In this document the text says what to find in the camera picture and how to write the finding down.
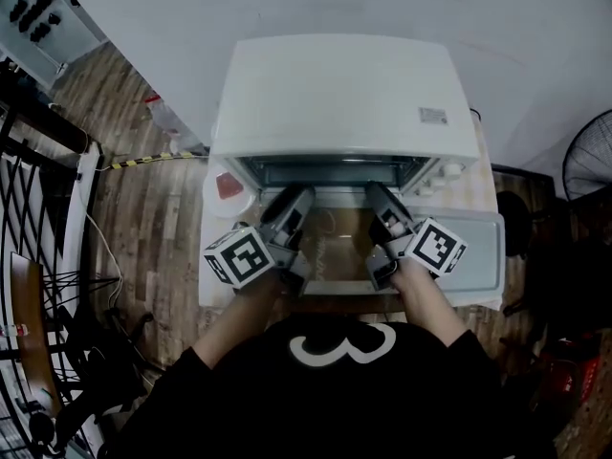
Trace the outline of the person's left forearm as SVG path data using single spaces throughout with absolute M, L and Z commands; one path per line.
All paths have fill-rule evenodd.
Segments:
M 241 288 L 192 348 L 210 369 L 233 348 L 263 333 L 282 295 L 284 285 L 275 270 L 269 270 Z

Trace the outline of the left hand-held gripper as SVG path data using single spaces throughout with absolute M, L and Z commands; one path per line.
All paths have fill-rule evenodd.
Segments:
M 302 295 L 311 268 L 299 244 L 315 199 L 312 186 L 291 184 L 272 199 L 253 225 L 207 217 L 203 260 L 210 272 L 219 283 L 239 290 L 265 272 L 278 270 L 290 291 Z

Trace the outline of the black metal railing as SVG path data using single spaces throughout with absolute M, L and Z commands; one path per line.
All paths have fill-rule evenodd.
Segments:
M 91 275 L 88 238 L 99 167 L 100 146 L 22 89 L 0 64 L 0 325 L 15 324 L 11 310 L 11 253 L 42 267 L 43 316 L 54 378 L 62 406 L 79 392 L 64 393 L 77 381 L 62 348 L 68 337 L 57 310 L 71 315 L 90 296 L 113 284 Z M 39 457 L 29 420 L 41 412 L 31 395 L 17 338 L 0 338 L 0 459 Z M 88 418 L 61 459 L 95 459 L 101 436 Z

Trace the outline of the white wall panel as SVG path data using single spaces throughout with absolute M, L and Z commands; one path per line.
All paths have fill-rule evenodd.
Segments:
M 77 0 L 0 0 L 0 58 L 47 89 L 105 41 Z

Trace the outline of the black office chair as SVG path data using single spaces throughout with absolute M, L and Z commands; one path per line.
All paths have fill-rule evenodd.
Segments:
M 116 308 L 104 312 L 105 324 L 82 304 L 73 315 L 61 306 L 57 316 L 68 333 L 62 351 L 77 377 L 76 382 L 63 384 L 60 390 L 76 390 L 79 395 L 62 406 L 54 419 L 38 412 L 29 420 L 34 453 L 39 457 L 62 456 L 88 418 L 98 421 L 115 408 L 128 410 L 146 394 L 144 370 L 164 372 L 148 361 L 137 346 L 145 324 L 154 320 L 152 314 L 143 314 L 132 331 L 120 324 L 120 311 Z

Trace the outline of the brown wooden desk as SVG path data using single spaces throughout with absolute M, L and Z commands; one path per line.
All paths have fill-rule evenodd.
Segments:
M 27 329 L 26 334 L 17 338 L 25 379 L 33 398 L 55 417 L 62 402 L 55 385 L 43 316 L 42 267 L 12 252 L 10 278 L 13 321 Z

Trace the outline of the metal baking tray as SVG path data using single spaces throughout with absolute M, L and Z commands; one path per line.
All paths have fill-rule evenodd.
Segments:
M 506 271 L 503 217 L 491 211 L 424 207 L 414 208 L 411 214 L 417 221 L 434 218 L 468 244 L 457 269 L 438 279 L 450 304 L 499 310 Z

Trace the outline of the person's right forearm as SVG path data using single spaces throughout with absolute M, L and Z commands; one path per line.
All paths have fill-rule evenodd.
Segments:
M 399 261 L 392 284 L 404 305 L 406 318 L 450 347 L 467 331 L 429 271 L 412 258 Z

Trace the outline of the white toaster oven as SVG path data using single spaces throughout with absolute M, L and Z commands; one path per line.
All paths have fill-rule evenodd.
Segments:
M 443 165 L 462 164 L 464 173 L 480 157 L 446 47 L 332 33 L 237 43 L 210 154 L 263 202 L 290 184 L 304 184 L 265 185 L 259 171 L 273 164 L 389 165 L 397 184 L 379 183 L 409 202 L 425 199 L 415 192 L 429 179 L 443 179 Z M 305 185 L 316 189 L 320 206 L 360 208 L 369 182 Z

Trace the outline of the table with checked cloth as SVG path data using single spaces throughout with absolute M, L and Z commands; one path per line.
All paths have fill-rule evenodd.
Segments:
M 360 126 L 218 128 L 204 197 L 217 198 L 224 173 L 244 195 L 203 220 L 203 305 L 227 304 L 271 268 L 294 274 L 306 295 L 382 295 L 394 260 L 412 255 L 451 304 L 500 307 L 502 216 L 447 203 L 481 159 L 475 115 L 423 109 L 377 131 L 359 134 Z

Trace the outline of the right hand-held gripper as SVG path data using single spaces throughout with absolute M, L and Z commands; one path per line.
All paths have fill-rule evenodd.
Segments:
M 412 258 L 437 278 L 451 274 L 468 243 L 431 217 L 414 225 L 412 216 L 399 199 L 382 183 L 369 182 L 365 187 L 367 202 L 375 218 L 368 234 L 373 249 L 365 266 L 375 291 L 391 285 L 391 276 L 399 269 L 399 261 Z M 402 220 L 405 234 L 393 238 L 386 221 L 393 213 Z

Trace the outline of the person's black printed shirt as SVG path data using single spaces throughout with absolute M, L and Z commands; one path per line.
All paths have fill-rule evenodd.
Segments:
M 186 350 L 107 459 L 557 459 L 477 337 L 288 317 L 207 366 Z

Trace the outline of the group of black wall holders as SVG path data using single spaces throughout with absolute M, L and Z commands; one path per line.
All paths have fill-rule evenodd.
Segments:
M 0 35 L 15 33 L 34 45 L 76 40 L 79 7 L 77 0 L 0 0 Z

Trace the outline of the white plate with red piece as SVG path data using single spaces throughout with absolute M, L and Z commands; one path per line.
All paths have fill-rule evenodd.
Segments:
M 255 196 L 229 171 L 213 160 L 203 185 L 203 199 L 208 212 L 219 218 L 235 218 L 245 213 Z

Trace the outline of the large clear water bottle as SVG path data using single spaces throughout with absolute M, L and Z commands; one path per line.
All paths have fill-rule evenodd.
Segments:
M 159 95 L 144 101 L 153 122 L 170 138 L 172 153 L 200 150 L 203 144 Z

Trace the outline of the black pedestal fan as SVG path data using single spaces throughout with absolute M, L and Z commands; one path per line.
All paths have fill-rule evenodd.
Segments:
M 534 225 L 553 221 L 565 237 L 573 223 L 586 240 L 612 251 L 612 109 L 591 119 L 572 139 L 561 166 L 564 197 L 549 207 L 530 211 L 512 191 L 496 194 L 505 222 L 506 255 L 525 257 Z

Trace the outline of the red plastic crate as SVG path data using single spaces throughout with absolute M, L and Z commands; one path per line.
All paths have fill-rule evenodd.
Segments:
M 553 388 L 575 393 L 584 404 L 592 393 L 601 361 L 601 334 L 586 333 L 576 338 L 548 342 L 540 356 L 551 364 Z

